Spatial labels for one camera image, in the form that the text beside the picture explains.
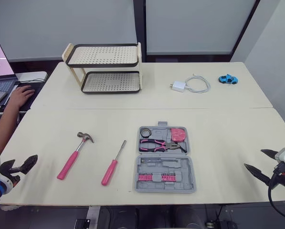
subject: blue toy car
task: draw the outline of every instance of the blue toy car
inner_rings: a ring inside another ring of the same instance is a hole
[[[238,83],[238,79],[234,76],[229,75],[229,74],[220,76],[219,81],[221,83],[231,83],[231,84]]]

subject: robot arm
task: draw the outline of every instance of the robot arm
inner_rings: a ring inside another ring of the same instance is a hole
[[[272,189],[274,189],[278,184],[285,186],[285,148],[283,148],[279,152],[270,149],[262,149],[261,151],[278,162],[278,165],[276,165],[274,168],[273,175],[271,178],[264,175],[259,169],[255,168],[254,166],[250,166],[247,164],[244,165],[254,177],[258,178],[268,186],[268,198],[272,207],[280,215],[285,217],[285,214],[281,212],[278,208],[276,208],[276,206],[274,205],[271,195]]]
[[[9,193],[20,181],[20,176],[12,176],[14,173],[27,174],[37,162],[37,155],[29,157],[22,166],[12,168],[15,160],[0,162],[0,197]]]

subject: pink screwdriver handle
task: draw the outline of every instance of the pink screwdriver handle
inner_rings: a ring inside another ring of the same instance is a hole
[[[63,169],[58,174],[58,176],[57,176],[58,179],[60,179],[60,180],[64,180],[65,179],[65,176],[67,175],[68,171],[70,170],[71,166],[75,162],[75,160],[76,160],[78,155],[79,155],[79,152],[77,152],[77,151],[74,151],[71,154],[70,158],[68,159],[68,161],[64,165]]]
[[[110,166],[108,167],[103,179],[102,179],[102,182],[101,184],[106,186],[110,180],[110,178],[112,177],[113,173],[114,173],[114,170],[116,168],[116,165],[117,165],[118,161],[116,160],[113,160],[112,163],[110,164]]]

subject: hammer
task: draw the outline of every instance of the hammer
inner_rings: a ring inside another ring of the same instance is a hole
[[[71,154],[71,156],[69,157],[68,161],[66,162],[66,164],[64,165],[63,169],[61,170],[61,172],[58,174],[57,178],[60,180],[64,180],[65,176],[67,175],[68,171],[70,170],[71,166],[73,165],[73,163],[75,162],[77,156],[79,155],[79,152],[81,150],[81,148],[83,147],[83,145],[85,144],[85,142],[87,140],[90,140],[92,143],[94,142],[92,137],[89,134],[83,134],[82,132],[77,133],[78,137],[83,138],[80,145],[78,146],[78,148]]]

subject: power adapter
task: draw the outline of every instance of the power adapter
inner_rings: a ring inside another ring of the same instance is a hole
[[[181,81],[174,81],[173,84],[170,84],[170,88],[174,91],[178,91],[178,92],[184,92],[186,87],[186,83],[185,82],[181,82]]]

